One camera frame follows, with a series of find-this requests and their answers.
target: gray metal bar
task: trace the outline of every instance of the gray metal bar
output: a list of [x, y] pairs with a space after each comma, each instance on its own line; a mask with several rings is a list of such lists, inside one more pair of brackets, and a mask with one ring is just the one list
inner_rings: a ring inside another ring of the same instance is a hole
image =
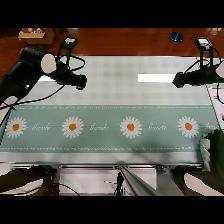
[[121, 173], [134, 196], [161, 196], [158, 191], [126, 167], [121, 168]]
[[171, 178], [168, 169], [157, 170], [157, 189], [164, 196], [184, 196]]

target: daisy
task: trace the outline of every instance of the daisy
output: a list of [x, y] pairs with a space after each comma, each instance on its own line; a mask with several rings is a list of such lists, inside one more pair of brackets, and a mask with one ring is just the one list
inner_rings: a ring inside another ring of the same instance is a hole
[[185, 137], [191, 138], [199, 133], [198, 124], [194, 118], [191, 119], [190, 117], [186, 116], [182, 117], [179, 119], [177, 127], [179, 128], [179, 131], [182, 131], [182, 135], [185, 135]]
[[126, 117], [123, 119], [120, 125], [120, 131], [123, 132], [123, 135], [126, 135], [126, 138], [135, 138], [141, 134], [142, 125], [138, 119], [134, 117]]
[[63, 122], [62, 125], [62, 131], [64, 132], [63, 135], [66, 136], [66, 138], [72, 139], [75, 138], [76, 136], [79, 136], [82, 134], [83, 130], [83, 121], [79, 119], [78, 117], [69, 117], [66, 119], [65, 122]]
[[8, 122], [5, 132], [8, 138], [17, 138], [27, 128], [27, 122], [22, 117], [15, 117]]

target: yellow flower center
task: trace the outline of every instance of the yellow flower center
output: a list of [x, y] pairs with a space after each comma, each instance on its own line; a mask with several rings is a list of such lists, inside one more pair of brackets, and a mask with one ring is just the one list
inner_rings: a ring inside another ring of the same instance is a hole
[[128, 130], [133, 131], [135, 129], [134, 124], [128, 124]]
[[76, 124], [70, 124], [70, 125], [69, 125], [69, 129], [70, 129], [71, 131], [74, 131], [74, 130], [76, 129]]
[[192, 130], [192, 124], [190, 124], [190, 123], [186, 123], [185, 124], [185, 128], [187, 129], [187, 130]]
[[12, 126], [13, 131], [18, 131], [19, 130], [19, 124], [14, 124]]

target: wooden floor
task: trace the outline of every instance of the wooden floor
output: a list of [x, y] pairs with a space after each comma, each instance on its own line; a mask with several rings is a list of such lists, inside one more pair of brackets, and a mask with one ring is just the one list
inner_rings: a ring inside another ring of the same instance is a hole
[[[0, 76], [15, 64], [25, 46], [18, 40], [19, 30], [21, 28], [0, 30]], [[52, 45], [42, 47], [57, 54], [60, 42], [72, 36], [79, 39], [74, 55], [198, 56], [194, 39], [203, 36], [208, 37], [224, 57], [224, 29], [181, 28], [184, 36], [181, 43], [169, 39], [174, 31], [179, 28], [63, 28]]]

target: blue round object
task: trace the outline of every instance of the blue round object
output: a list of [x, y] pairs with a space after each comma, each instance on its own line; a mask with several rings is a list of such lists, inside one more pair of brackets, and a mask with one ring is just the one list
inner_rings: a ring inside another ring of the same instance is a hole
[[172, 40], [174, 42], [182, 42], [183, 39], [184, 39], [184, 37], [181, 33], [173, 32], [170, 34], [170, 40]]

